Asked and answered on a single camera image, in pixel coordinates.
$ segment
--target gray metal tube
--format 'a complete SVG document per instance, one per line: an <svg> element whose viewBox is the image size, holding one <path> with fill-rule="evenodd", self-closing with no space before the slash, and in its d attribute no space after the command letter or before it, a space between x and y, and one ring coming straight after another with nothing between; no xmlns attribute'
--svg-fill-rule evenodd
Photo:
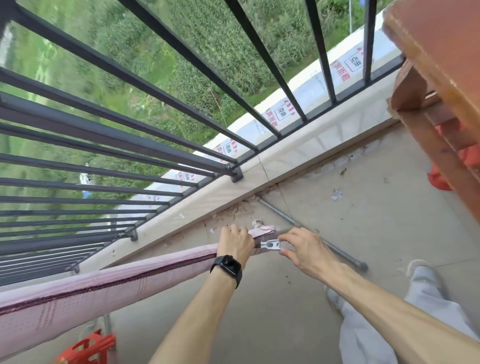
<svg viewBox="0 0 480 364"><path fill-rule="evenodd" d="M261 197L258 198L258 202L260 202L262 205L264 205L265 207L269 208L270 210L272 210L273 212L275 212L277 215L283 217L286 221L288 221L290 224L296 226L297 228L301 228L301 227L305 227L307 228L306 226L304 226L303 224L299 223L298 221L292 219L290 216L288 216L286 213L284 213L283 211L279 210L278 208L276 208L275 206L269 204L268 202L266 202L264 199L262 199ZM324 241L324 243L330 248L330 250L332 252L334 252L335 254L337 254L338 256L342 257L343 259L347 260L349 263L351 263L355 268L357 268L359 271L361 272L366 272L368 270L368 265L367 263L365 262L362 262L362 261L359 261L358 259L355 259L354 257L352 257L350 254L348 253L345 253L342 249L338 248L337 246L333 245L331 242L329 242L328 240L325 240L324 238L322 238L322 240Z"/></svg>

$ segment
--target field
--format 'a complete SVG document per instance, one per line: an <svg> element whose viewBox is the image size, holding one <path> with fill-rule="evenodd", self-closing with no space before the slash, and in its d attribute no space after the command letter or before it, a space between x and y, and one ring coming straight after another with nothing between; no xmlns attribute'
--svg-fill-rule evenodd
<svg viewBox="0 0 480 364"><path fill-rule="evenodd" d="M115 0L19 0L21 5L107 55L154 85L230 125L244 110ZM378 1L378 11L391 0ZM251 104L279 86L223 0L144 0L181 39L213 66ZM303 0L242 0L252 24L289 80L318 57ZM348 35L348 0L320 0L327 49ZM364 9L353 2L354 30ZM204 144L216 132L162 105L140 90L27 31L10 25L14 40L6 67L134 119ZM8 85L0 89L84 118L161 141ZM161 175L162 168L0 134L0 153L127 172ZM78 173L0 163L3 177L78 183ZM147 182L94 176L97 184L144 188ZM0 186L0 195L81 198L81 192ZM96 198L127 195L94 193ZM79 209L91 206L3 204L2 209ZM4 218L1 221L16 221Z"/></svg>

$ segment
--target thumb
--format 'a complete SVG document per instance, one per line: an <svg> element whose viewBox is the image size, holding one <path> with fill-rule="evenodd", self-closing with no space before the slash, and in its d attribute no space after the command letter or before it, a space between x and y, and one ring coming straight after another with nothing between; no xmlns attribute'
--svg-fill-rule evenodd
<svg viewBox="0 0 480 364"><path fill-rule="evenodd" d="M286 256L288 259L290 259L293 263L293 265L297 265L299 262L299 259L297 258L297 255L293 250L290 249L283 249L278 252L280 255Z"/></svg>

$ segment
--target pants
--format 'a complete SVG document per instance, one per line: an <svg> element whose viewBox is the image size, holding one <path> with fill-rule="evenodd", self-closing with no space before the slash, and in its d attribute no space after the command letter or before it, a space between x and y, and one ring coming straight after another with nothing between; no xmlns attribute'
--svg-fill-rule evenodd
<svg viewBox="0 0 480 364"><path fill-rule="evenodd" d="M432 285L412 282L405 301L480 341L460 305L445 300ZM340 354L344 364L397 364L392 347L348 302L343 304L342 315Z"/></svg>

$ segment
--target black watch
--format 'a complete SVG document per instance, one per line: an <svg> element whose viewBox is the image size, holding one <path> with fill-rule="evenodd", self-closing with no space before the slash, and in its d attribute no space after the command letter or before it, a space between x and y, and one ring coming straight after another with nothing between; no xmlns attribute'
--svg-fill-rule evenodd
<svg viewBox="0 0 480 364"><path fill-rule="evenodd" d="M210 273L212 273L215 266L220 266L225 272L227 272L227 274L237 281L237 286L235 287L235 289L237 289L241 281L241 264L231 255L224 255L216 257L210 268Z"/></svg>

